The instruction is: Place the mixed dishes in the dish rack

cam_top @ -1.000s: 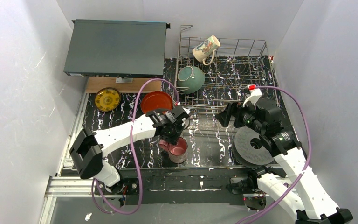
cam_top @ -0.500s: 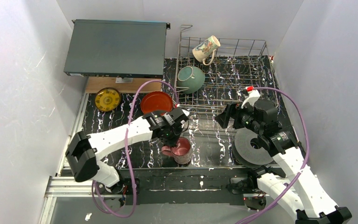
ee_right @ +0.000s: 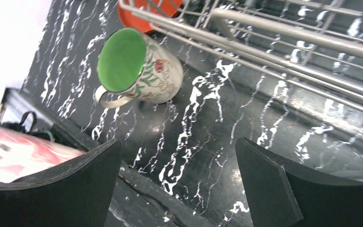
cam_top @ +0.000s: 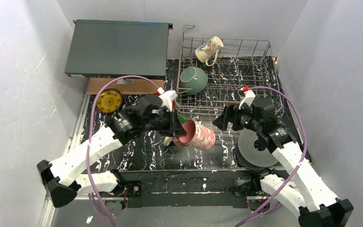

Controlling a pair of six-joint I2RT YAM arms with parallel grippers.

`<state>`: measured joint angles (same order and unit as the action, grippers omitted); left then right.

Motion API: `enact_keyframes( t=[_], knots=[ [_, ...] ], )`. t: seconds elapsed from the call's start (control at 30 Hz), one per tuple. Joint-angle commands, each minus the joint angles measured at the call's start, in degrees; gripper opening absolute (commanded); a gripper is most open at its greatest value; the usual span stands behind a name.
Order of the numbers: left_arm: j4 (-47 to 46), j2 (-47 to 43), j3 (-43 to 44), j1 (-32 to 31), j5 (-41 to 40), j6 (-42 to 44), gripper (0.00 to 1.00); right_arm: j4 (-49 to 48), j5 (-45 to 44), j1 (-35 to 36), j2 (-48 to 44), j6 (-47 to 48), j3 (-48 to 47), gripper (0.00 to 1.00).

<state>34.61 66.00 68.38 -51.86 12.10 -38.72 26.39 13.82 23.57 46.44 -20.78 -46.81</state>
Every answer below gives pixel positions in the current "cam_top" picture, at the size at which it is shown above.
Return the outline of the cream seahorse mug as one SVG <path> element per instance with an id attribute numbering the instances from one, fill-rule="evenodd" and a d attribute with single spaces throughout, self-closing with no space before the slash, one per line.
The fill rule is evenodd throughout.
<path id="1" fill-rule="evenodd" d="M 201 63 L 211 67 L 216 63 L 223 47 L 222 40 L 218 36 L 214 36 L 197 48 L 195 55 Z"/>

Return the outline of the pink interior mug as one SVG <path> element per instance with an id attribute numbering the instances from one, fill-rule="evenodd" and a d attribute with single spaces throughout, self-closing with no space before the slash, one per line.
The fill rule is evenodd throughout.
<path id="1" fill-rule="evenodd" d="M 186 131 L 186 135 L 173 139 L 176 146 L 192 146 L 200 150 L 210 150 L 213 148 L 216 140 L 213 130 L 192 120 L 185 121 L 181 126 Z"/>

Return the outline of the green interior mug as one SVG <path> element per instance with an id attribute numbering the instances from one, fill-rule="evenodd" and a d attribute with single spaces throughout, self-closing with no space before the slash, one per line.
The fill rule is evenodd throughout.
<path id="1" fill-rule="evenodd" d="M 180 124 L 183 124 L 184 122 L 186 122 L 186 118 L 181 115 L 181 114 L 178 114 L 178 120 L 180 122 Z M 164 141 L 163 141 L 163 144 L 168 147 L 168 146 L 174 146 L 174 139 L 175 137 L 165 137 L 164 138 Z"/>

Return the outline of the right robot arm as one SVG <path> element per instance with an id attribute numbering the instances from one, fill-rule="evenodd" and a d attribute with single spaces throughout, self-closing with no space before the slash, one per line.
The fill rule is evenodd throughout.
<path id="1" fill-rule="evenodd" d="M 232 124 L 234 131 L 248 129 L 258 136 L 255 146 L 266 149 L 289 173 L 296 188 L 288 186 L 268 168 L 251 176 L 251 188 L 270 194 L 289 209 L 302 227 L 344 227 L 354 210 L 348 199 L 340 199 L 312 168 L 294 135 L 278 123 L 271 100 L 256 98 L 251 105 L 229 105 L 213 121 L 221 131 Z"/>

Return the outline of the white floral bowl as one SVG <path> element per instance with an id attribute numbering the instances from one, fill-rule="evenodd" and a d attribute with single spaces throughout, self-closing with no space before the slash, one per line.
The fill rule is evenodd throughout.
<path id="1" fill-rule="evenodd" d="M 195 95 L 201 92 L 208 83 L 207 73 L 198 67 L 188 67 L 180 74 L 179 93 Z"/>

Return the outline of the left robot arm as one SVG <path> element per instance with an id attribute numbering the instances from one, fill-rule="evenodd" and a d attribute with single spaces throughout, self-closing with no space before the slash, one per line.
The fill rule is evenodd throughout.
<path id="1" fill-rule="evenodd" d="M 113 196 L 124 196 L 128 188 L 138 186 L 138 181 L 125 180 L 114 169 L 91 175 L 85 171 L 93 163 L 140 137 L 145 131 L 156 131 L 165 137 L 186 135 L 173 108 L 177 96 L 174 90 L 159 96 L 146 95 L 136 104 L 120 110 L 91 139 L 69 153 L 51 162 L 39 162 L 37 170 L 53 206 L 66 206 L 77 196 L 89 193 L 107 192 Z"/>

